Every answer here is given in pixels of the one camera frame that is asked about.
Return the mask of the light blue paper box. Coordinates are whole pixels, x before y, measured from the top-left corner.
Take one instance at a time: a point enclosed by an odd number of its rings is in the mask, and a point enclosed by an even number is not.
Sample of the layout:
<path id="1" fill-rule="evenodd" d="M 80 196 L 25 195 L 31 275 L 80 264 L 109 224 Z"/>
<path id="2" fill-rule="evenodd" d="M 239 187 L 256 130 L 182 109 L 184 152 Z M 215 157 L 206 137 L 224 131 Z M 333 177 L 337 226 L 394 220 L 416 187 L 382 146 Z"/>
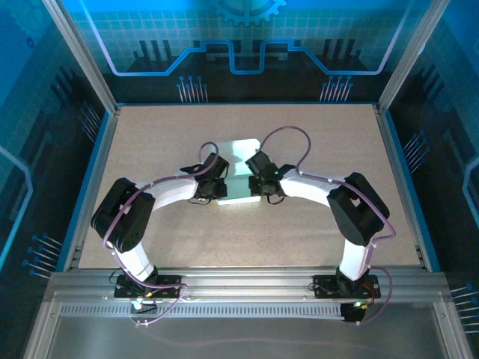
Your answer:
<path id="1" fill-rule="evenodd" d="M 248 178 L 252 175 L 245 161 L 250 159 L 260 146 L 256 138 L 223 141 L 217 143 L 219 155 L 228 161 L 228 175 L 225 177 L 228 195 L 217 200 L 219 206 L 257 203 L 261 197 L 252 196 L 248 187 Z"/>

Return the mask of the aluminium cross beam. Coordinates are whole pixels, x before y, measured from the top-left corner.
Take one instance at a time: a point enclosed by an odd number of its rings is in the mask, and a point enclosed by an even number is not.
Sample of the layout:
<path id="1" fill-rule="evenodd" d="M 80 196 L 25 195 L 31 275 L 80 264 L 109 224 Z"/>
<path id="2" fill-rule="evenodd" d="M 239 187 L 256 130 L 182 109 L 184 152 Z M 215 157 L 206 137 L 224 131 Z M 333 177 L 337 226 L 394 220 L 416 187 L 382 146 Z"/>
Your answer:
<path id="1" fill-rule="evenodd" d="M 100 302 L 113 299 L 109 269 L 75 269 L 54 273 L 44 301 Z M 163 275 L 179 275 L 188 286 L 186 297 L 198 302 L 312 302 L 308 289 L 313 277 L 334 275 L 335 268 L 307 266 L 191 267 L 161 269 Z M 420 266 L 392 266 L 371 270 L 378 277 L 383 297 L 394 303 L 448 301 L 451 294 L 441 272 Z"/>

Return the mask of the grey metal plate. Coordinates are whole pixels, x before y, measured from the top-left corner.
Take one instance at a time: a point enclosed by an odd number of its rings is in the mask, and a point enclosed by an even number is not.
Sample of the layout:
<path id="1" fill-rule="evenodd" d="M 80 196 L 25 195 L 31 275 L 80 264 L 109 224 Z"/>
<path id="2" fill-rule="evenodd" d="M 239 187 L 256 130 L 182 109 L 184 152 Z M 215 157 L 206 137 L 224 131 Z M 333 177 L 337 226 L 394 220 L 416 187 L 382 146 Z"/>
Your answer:
<path id="1" fill-rule="evenodd" d="M 305 318 L 38 314 L 22 359 L 479 359 L 449 303 L 390 304 L 356 325 Z"/>

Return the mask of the aluminium side rail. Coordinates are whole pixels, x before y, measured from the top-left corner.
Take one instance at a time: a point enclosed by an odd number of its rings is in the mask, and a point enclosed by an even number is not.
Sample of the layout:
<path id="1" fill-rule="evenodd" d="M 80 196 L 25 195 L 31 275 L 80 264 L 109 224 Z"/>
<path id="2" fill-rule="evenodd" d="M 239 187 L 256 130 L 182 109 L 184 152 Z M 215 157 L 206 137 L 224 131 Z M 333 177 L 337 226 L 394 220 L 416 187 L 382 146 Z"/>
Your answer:
<path id="1" fill-rule="evenodd" d="M 372 263 L 384 266 L 417 266 L 423 271 L 429 271 L 429 260 L 424 253 L 424 236 L 403 173 L 398 152 L 400 148 L 394 142 L 386 116 L 377 105 L 373 110 L 389 166 L 388 183 L 382 185 L 378 192 L 390 210 L 389 221 L 395 228 L 396 236 L 378 243 L 373 252 Z"/>
<path id="2" fill-rule="evenodd" d="M 74 206 L 63 247 L 57 261 L 55 268 L 57 272 L 71 270 L 75 262 L 76 249 L 78 246 L 82 247 L 82 243 L 86 239 L 109 151 L 118 124 L 118 115 L 118 111 L 115 114 L 105 114 L 100 125 L 100 130 L 94 142 L 91 157 L 82 180 L 76 205 Z"/>

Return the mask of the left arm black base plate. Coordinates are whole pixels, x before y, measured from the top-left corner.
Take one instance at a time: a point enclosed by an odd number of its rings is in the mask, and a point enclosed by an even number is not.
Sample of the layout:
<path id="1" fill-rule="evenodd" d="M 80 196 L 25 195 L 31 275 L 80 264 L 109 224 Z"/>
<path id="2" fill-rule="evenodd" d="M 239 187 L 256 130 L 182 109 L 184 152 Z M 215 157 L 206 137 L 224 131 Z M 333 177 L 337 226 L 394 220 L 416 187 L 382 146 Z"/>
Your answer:
<path id="1" fill-rule="evenodd" d="M 126 274 L 122 274 L 116 279 L 114 298 L 178 298 L 180 281 L 179 275 L 159 275 L 153 279 L 153 287 L 150 287 L 136 283 Z"/>

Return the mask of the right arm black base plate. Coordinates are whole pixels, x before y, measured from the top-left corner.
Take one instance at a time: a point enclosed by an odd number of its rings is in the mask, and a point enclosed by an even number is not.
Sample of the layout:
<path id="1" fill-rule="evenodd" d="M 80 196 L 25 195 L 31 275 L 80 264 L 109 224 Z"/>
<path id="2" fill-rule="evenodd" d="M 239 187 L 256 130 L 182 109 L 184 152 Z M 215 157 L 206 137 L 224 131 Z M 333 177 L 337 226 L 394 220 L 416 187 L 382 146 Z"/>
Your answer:
<path id="1" fill-rule="evenodd" d="M 336 275 L 315 275 L 308 288 L 316 299 L 381 298 L 377 276 L 367 274 L 357 281 Z"/>

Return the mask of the aluminium corner post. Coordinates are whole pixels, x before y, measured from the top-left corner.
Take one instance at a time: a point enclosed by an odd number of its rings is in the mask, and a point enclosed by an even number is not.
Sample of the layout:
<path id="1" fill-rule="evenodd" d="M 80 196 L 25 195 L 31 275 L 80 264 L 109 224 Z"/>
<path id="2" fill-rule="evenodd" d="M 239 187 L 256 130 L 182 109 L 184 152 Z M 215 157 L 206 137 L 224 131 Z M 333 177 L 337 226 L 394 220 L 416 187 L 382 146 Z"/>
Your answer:
<path id="1" fill-rule="evenodd" d="M 401 89 L 407 76 L 411 72 L 415 62 L 430 39 L 431 34 L 442 18 L 443 13 L 450 4 L 451 0 L 431 0 L 430 4 L 418 23 L 404 53 L 402 54 L 391 78 L 385 86 L 381 97 L 377 103 L 377 114 L 385 115 L 394 98 Z"/>
<path id="2" fill-rule="evenodd" d="M 108 113 L 117 114 L 118 104 L 62 1 L 42 0 L 42 3 L 52 17 L 52 20 L 66 41 L 83 73 L 86 75 L 91 87 L 99 97 L 100 102 Z"/>

